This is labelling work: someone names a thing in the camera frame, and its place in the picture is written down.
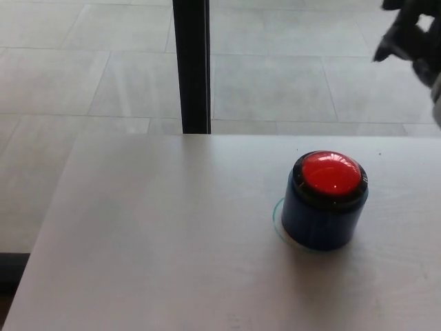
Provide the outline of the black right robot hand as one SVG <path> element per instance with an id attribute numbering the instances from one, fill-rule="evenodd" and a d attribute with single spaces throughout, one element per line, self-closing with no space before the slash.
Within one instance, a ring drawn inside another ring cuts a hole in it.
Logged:
<path id="1" fill-rule="evenodd" d="M 396 56 L 412 64 L 417 78 L 432 88 L 440 74 L 440 2 L 383 1 L 385 11 L 398 12 L 373 56 L 382 62 Z"/>

